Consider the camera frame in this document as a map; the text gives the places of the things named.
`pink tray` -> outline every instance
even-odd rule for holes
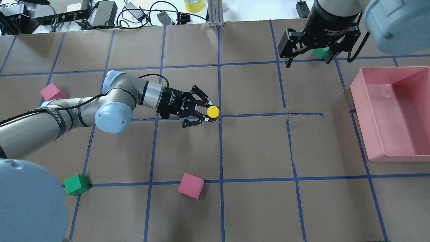
[[[370,161],[430,161],[430,67],[363,67],[351,91]]]

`white label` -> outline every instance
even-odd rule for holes
[[[79,11],[81,8],[81,3],[69,4],[67,5],[67,12]]]

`green cube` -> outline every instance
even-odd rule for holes
[[[79,174],[65,179],[64,187],[66,188],[66,193],[73,196],[77,196],[84,191],[89,190],[88,180],[86,177]]]
[[[324,59],[324,55],[326,54],[326,52],[328,50],[329,50],[329,47],[322,48],[322,49],[314,49],[313,50],[313,54],[316,55],[321,60],[323,60]]]

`cube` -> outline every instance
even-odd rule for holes
[[[313,54],[316,55],[321,60],[323,60],[324,59],[324,55],[326,54],[326,52],[328,50],[329,50],[329,47],[322,48],[322,49],[314,49],[313,50]]]
[[[40,94],[46,101],[54,99],[67,99],[67,95],[59,89],[55,84],[51,83],[40,91]]]
[[[181,184],[179,185],[178,192],[188,195],[192,198],[199,199],[204,182],[205,181],[203,181],[202,178],[185,173],[181,180]]]
[[[66,193],[69,195],[77,196],[89,190],[88,180],[86,177],[76,174],[64,180],[64,187]]]

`yellow disc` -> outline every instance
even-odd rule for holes
[[[208,116],[211,118],[217,118],[219,116],[219,108],[216,106],[210,106],[208,108]]]
[[[189,12],[200,12],[205,6],[203,0],[184,0],[185,9]]]

